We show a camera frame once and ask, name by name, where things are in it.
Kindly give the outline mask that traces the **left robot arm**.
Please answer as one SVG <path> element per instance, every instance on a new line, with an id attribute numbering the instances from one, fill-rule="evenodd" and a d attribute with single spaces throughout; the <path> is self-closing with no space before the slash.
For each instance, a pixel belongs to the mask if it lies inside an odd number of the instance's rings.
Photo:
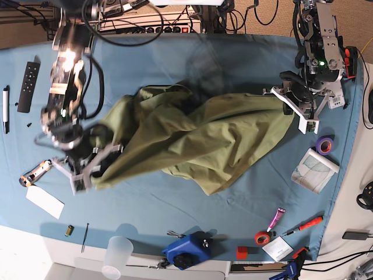
<path id="1" fill-rule="evenodd" d="M 292 23 L 298 72 L 280 73 L 283 85 L 271 92 L 284 103 L 285 115 L 296 113 L 300 121 L 317 124 L 324 105 L 343 94 L 344 62 L 330 1 L 295 1 Z"/>

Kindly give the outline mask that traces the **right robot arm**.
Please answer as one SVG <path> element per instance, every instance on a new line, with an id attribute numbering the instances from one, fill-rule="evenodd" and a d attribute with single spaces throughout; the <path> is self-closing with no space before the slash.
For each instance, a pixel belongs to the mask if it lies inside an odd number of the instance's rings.
<path id="1" fill-rule="evenodd" d="M 35 137 L 37 146 L 65 155 L 51 159 L 50 165 L 64 170 L 73 182 L 98 180 L 123 150 L 115 137 L 118 117 L 97 120 L 104 107 L 105 81 L 100 64 L 92 55 L 93 41 L 100 36 L 101 21 L 106 19 L 106 1 L 62 1 L 62 22 L 53 42 L 57 58 L 51 70 L 47 104 L 41 110 L 42 132 Z M 85 97 L 92 78 L 85 63 L 98 73 L 98 104 L 88 113 Z"/>

